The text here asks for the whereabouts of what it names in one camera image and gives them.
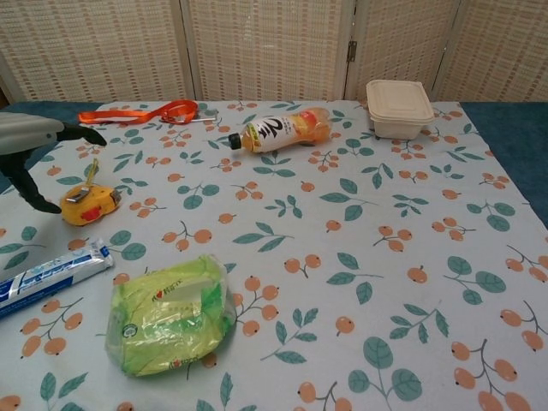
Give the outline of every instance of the orange lanyard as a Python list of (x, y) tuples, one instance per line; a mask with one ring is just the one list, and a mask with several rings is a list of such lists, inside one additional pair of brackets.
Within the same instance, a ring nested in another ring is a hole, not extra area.
[[(107, 111), (82, 111), (78, 114), (78, 120), (85, 124), (97, 124), (100, 122), (123, 122), (125, 124), (142, 124), (150, 121), (155, 116), (161, 116), (162, 122), (171, 124), (187, 124), (196, 117), (198, 105), (192, 100), (175, 100), (153, 111), (137, 110), (107, 110)], [(133, 120), (109, 120), (114, 117), (136, 117)]]

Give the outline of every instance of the plastic bag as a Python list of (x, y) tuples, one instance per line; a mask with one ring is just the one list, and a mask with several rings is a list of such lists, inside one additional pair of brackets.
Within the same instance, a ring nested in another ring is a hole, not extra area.
[(154, 374), (210, 353), (235, 318), (224, 265), (202, 255), (116, 286), (105, 348), (125, 373)]

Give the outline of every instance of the beige plastic container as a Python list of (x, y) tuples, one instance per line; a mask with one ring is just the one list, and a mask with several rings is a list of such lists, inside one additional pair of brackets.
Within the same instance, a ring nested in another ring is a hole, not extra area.
[(430, 100), (420, 82), (369, 81), (367, 105), (375, 134), (385, 139), (412, 140), (434, 120)]

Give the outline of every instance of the orange drink bottle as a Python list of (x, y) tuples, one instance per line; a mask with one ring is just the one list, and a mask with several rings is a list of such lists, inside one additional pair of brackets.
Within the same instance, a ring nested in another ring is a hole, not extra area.
[(330, 138), (329, 111), (312, 108), (289, 116), (252, 120), (240, 134), (229, 135), (230, 148), (270, 152), (295, 143), (322, 143)]

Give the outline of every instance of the blue and white tube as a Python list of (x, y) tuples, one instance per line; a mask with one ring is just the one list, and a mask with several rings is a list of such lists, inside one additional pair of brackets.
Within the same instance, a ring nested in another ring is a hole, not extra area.
[(0, 282), (0, 318), (114, 265), (102, 240)]

